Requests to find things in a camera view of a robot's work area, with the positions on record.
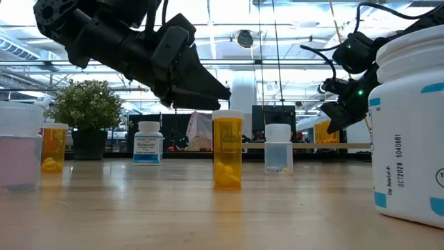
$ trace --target blue label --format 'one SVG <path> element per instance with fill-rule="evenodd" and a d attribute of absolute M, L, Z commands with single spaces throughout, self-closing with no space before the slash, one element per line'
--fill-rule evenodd
<path fill-rule="evenodd" d="M 386 194 L 375 192 L 375 205 L 381 208 L 386 208 L 387 207 Z"/>
<path fill-rule="evenodd" d="M 431 197 L 430 206 L 434 213 L 439 216 L 444 216 L 444 199 Z"/>
<path fill-rule="evenodd" d="M 422 88 L 421 94 L 439 92 L 444 90 L 444 83 L 430 84 Z"/>
<path fill-rule="evenodd" d="M 135 154 L 134 163 L 160 163 L 159 154 Z"/>
<path fill-rule="evenodd" d="M 371 106 L 377 106 L 377 105 L 381 105 L 381 99 L 378 97 L 378 98 L 373 98 L 373 99 L 370 99 L 370 100 L 368 100 L 368 105 L 371 107 Z"/>

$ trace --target green plant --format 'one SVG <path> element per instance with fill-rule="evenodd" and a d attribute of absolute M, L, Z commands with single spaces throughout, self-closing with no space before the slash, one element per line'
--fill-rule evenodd
<path fill-rule="evenodd" d="M 55 108 L 47 115 L 71 128 L 98 131 L 120 124 L 121 105 L 122 100 L 108 89 L 106 81 L 70 81 L 69 87 L 59 91 Z"/>

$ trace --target pink liquid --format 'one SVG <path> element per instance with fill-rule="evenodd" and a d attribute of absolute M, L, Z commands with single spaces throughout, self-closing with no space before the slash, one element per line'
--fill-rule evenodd
<path fill-rule="evenodd" d="M 40 179 L 41 150 L 42 138 L 0 137 L 0 187 L 33 189 Z"/>

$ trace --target black robotic arm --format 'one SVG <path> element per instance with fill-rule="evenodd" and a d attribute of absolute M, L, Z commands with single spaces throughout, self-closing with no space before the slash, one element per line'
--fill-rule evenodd
<path fill-rule="evenodd" d="M 39 31 L 64 45 L 73 65 L 86 68 L 95 59 L 149 86 L 165 106 L 218 110 L 230 91 L 201 65 L 196 29 L 183 15 L 153 30 L 160 2 L 39 0 L 34 13 Z M 132 30 L 145 15 L 145 31 Z"/>
<path fill-rule="evenodd" d="M 418 21 L 403 31 L 398 31 L 395 35 L 379 37 L 372 40 L 357 31 L 359 27 L 360 6 L 380 8 L 398 17 L 418 19 Z M 338 95 L 337 102 L 327 102 L 321 106 L 321 110 L 331 119 L 327 129 L 328 133 L 334 133 L 335 131 L 346 128 L 366 117 L 368 112 L 368 95 L 374 88 L 380 85 L 377 80 L 377 70 L 379 66 L 376 64 L 375 59 L 377 51 L 382 46 L 400 36 L 444 24 L 444 3 L 418 17 L 406 16 L 375 3 L 361 3 L 358 5 L 357 10 L 357 26 L 355 31 L 349 34 L 348 38 L 342 44 L 329 49 L 313 49 L 301 46 L 303 49 L 313 51 L 321 57 L 325 57 L 320 54 L 321 51 L 336 49 L 332 56 L 333 61 L 342 66 L 344 70 L 350 74 L 365 72 L 359 80 L 350 79 L 349 81 L 337 79 L 335 77 L 336 74 L 334 74 L 334 77 L 328 78 L 320 86 L 320 92 L 324 90 Z"/>

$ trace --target yellow pill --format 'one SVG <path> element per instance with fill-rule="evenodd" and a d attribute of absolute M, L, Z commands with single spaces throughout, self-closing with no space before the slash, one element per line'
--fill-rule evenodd
<path fill-rule="evenodd" d="M 241 182 L 241 179 L 237 178 L 236 176 L 230 176 L 230 178 L 232 180 L 233 185 L 238 185 Z"/>
<path fill-rule="evenodd" d="M 46 169 L 44 169 L 44 171 L 48 173 L 55 173 L 57 172 L 57 167 L 47 167 Z"/>
<path fill-rule="evenodd" d="M 220 176 L 217 177 L 217 183 L 222 188 L 228 188 L 231 186 L 232 179 L 229 174 L 221 174 Z"/>
<path fill-rule="evenodd" d="M 51 157 L 48 157 L 44 160 L 44 163 L 49 163 L 51 161 L 54 161 L 54 159 L 52 159 Z"/>
<path fill-rule="evenodd" d="M 216 166 L 216 175 L 221 175 L 225 173 L 225 168 L 223 167 L 222 162 L 216 163 L 215 166 Z"/>
<path fill-rule="evenodd" d="M 231 168 L 230 166 L 225 166 L 225 173 L 232 175 L 233 174 L 233 168 Z"/>

